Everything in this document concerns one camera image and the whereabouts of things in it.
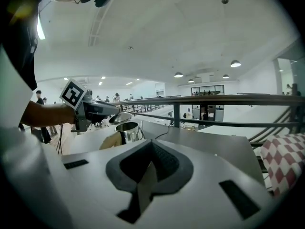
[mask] ceiling light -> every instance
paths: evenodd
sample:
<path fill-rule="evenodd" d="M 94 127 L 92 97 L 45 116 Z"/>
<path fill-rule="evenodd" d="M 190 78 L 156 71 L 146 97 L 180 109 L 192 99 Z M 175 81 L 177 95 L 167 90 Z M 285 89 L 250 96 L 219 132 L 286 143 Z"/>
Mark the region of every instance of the ceiling light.
<path fill-rule="evenodd" d="M 231 67 L 239 67 L 241 66 L 242 64 L 238 61 L 238 60 L 233 60 L 231 62 Z"/>
<path fill-rule="evenodd" d="M 37 29 L 36 30 L 37 30 L 37 33 L 38 33 L 38 36 L 39 36 L 40 40 L 46 39 L 45 36 L 44 36 L 43 30 L 42 30 L 42 27 L 41 27 L 39 16 L 38 16 Z"/>
<path fill-rule="evenodd" d="M 181 72 L 177 72 L 175 74 L 175 78 L 180 78 L 180 77 L 183 77 L 183 74 Z"/>

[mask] checkered fabric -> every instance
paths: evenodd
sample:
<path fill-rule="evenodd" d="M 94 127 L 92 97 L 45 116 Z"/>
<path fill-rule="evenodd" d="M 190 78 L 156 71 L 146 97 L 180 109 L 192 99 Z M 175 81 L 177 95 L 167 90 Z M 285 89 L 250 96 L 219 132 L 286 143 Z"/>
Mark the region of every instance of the checkered fabric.
<path fill-rule="evenodd" d="M 305 134 L 270 136 L 261 147 L 274 195 L 287 191 L 301 175 L 305 165 Z"/>

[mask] white ceiling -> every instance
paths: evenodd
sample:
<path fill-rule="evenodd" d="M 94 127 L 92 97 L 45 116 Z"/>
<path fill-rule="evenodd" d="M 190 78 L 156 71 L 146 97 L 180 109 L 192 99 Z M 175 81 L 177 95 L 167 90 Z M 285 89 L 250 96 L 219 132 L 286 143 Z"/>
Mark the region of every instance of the white ceiling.
<path fill-rule="evenodd" d="M 234 80 L 298 36 L 274 0 L 51 2 L 41 20 L 38 81 L 105 74 L 181 84 L 199 73 Z M 234 59 L 242 67 L 231 68 Z M 173 78 L 177 71 L 187 76 Z"/>
<path fill-rule="evenodd" d="M 132 88 L 136 86 L 137 84 L 140 84 L 143 82 L 143 80 L 136 80 L 132 78 L 126 78 L 126 77 L 108 77 L 106 76 L 105 79 L 101 79 L 101 77 L 73 77 L 74 80 L 82 84 L 88 89 L 96 89 L 96 88 Z M 60 79 L 54 79 L 49 80 L 48 83 L 52 84 L 57 89 L 64 88 L 67 84 L 67 81 L 65 81 L 63 78 Z"/>

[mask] metal cup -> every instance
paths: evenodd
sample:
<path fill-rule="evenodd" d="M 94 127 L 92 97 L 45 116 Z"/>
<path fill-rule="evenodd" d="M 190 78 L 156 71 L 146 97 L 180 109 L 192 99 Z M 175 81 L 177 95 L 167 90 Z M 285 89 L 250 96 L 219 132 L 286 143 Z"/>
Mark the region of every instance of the metal cup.
<path fill-rule="evenodd" d="M 115 130 L 121 134 L 122 144 L 144 139 L 144 133 L 136 122 L 126 122 L 118 125 Z"/>

